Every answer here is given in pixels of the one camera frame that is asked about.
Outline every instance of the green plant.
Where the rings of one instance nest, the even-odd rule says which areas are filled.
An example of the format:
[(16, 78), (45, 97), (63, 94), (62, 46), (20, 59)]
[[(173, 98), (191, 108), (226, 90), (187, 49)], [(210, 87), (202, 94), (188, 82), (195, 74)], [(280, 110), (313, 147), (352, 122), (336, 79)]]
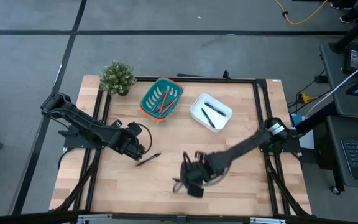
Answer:
[(128, 91), (136, 82), (133, 71), (134, 69), (124, 62), (113, 61), (112, 65), (101, 71), (100, 89), (111, 95)]

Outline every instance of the wooden tabletop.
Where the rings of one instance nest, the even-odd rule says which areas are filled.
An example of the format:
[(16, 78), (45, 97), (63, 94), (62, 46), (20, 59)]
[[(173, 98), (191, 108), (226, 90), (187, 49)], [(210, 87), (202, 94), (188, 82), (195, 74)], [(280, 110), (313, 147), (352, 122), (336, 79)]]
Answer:
[[(153, 213), (187, 215), (272, 215), (269, 188), (263, 155), (258, 149), (232, 163), (222, 182), (205, 188), (202, 199), (186, 194), (183, 187), (172, 192), (179, 177), (183, 151), (193, 155), (195, 151), (213, 152), (225, 150), (253, 135), (259, 127), (251, 84), (246, 83), (181, 83), (184, 94), (166, 121), (154, 121), (139, 109), (139, 102), (153, 82), (137, 82), (127, 96), (112, 97), (108, 122), (120, 119), (126, 126), (135, 121), (146, 125), (153, 136), (153, 146), (144, 158), (156, 152), (162, 155), (136, 167), (136, 161), (105, 148), (101, 154), (95, 185), (93, 212)], [(93, 114), (98, 92), (99, 77), (84, 76), (77, 107)], [(270, 104), (274, 116), (280, 117), (290, 127), (287, 103), (280, 80), (267, 80)], [(262, 90), (260, 99), (264, 119)], [(232, 108), (233, 115), (220, 133), (213, 133), (190, 115), (190, 106), (197, 97), (207, 93)], [(103, 95), (99, 119), (102, 117)], [(149, 135), (144, 130), (139, 142), (149, 146)], [(78, 181), (84, 149), (75, 149), (62, 160), (50, 208), (58, 207)], [(285, 183), (297, 202), (310, 213), (305, 182), (299, 161), (289, 153), (281, 154)], [(88, 186), (85, 187), (80, 208), (84, 208)], [(276, 186), (278, 207), (282, 212), (280, 191)]]

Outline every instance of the plant pot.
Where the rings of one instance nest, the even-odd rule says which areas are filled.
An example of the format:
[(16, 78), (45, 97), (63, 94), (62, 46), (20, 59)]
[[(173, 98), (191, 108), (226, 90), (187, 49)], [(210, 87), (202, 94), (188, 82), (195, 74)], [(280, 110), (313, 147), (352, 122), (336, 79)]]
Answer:
[(123, 93), (118, 93), (120, 96), (126, 96), (129, 93), (129, 90), (125, 90)]

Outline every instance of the black pen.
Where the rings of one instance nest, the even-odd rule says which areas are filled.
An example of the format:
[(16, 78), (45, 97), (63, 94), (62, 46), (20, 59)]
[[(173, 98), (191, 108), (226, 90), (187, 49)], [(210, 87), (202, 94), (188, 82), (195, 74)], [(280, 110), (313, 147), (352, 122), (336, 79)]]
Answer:
[(208, 114), (206, 114), (205, 110), (203, 108), (201, 108), (201, 110), (203, 111), (203, 114), (206, 116), (206, 119), (208, 119), (209, 125), (211, 125), (212, 128), (215, 128), (215, 124), (212, 123), (211, 119), (209, 118)]
[(145, 164), (146, 162), (148, 162), (148, 161), (150, 161), (150, 160), (152, 160), (152, 159), (154, 159), (154, 158), (156, 158), (156, 157), (158, 157), (160, 155), (161, 155), (161, 153), (156, 153), (156, 154), (152, 155), (150, 158), (148, 158), (148, 159), (136, 164), (136, 166), (140, 166), (142, 164)]
[(226, 114), (224, 114), (222, 111), (216, 109), (216, 108), (215, 108), (214, 106), (212, 106), (211, 104), (209, 104), (209, 103), (204, 103), (204, 104), (205, 104), (205, 106), (211, 108), (212, 110), (215, 110), (218, 114), (220, 114), (220, 115), (222, 115), (222, 116), (226, 116)]

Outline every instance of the plastic basket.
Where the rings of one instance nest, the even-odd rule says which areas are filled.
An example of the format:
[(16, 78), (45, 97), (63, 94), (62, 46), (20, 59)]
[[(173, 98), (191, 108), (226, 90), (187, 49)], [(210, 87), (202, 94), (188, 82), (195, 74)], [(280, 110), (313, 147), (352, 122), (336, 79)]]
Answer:
[[(165, 102), (163, 102), (164, 93), (167, 93)], [(182, 94), (183, 87), (177, 82), (174, 82), (169, 78), (159, 78), (147, 91), (139, 106), (143, 113), (145, 113), (150, 118), (153, 118), (157, 121), (163, 121), (177, 105)], [(163, 103), (164, 105), (171, 103), (171, 105), (168, 107), (168, 109), (163, 108), (163, 113), (161, 115), (160, 110), (158, 110), (156, 113), (153, 113), (153, 110), (155, 111), (159, 109)]]

